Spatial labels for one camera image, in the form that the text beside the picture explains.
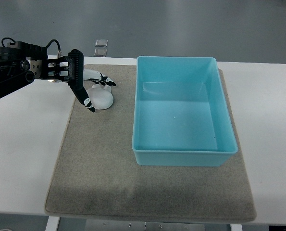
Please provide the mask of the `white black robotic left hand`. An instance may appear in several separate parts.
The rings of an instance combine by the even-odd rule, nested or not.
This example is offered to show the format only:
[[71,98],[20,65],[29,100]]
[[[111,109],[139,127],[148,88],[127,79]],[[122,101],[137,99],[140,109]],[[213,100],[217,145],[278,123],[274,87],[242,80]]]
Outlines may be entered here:
[[[114,81],[110,79],[108,76],[104,75],[103,73],[91,69],[85,69],[83,70],[83,80],[84,81],[92,81],[95,84],[94,85],[100,85],[103,86],[116,86]],[[94,112],[96,109],[92,105],[92,102],[89,98],[89,100],[86,100],[83,102],[83,105],[87,107],[87,109],[90,109],[92,112]]]

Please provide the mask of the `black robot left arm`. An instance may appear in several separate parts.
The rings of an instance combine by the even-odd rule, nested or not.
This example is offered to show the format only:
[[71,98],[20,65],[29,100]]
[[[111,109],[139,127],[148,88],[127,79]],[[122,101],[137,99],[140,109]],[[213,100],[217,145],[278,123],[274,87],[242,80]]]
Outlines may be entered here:
[[0,46],[0,98],[5,97],[29,84],[35,79],[59,80],[58,63],[51,63],[47,49],[57,44],[57,57],[61,57],[61,47],[52,39],[44,47],[15,41],[10,37],[1,40]]

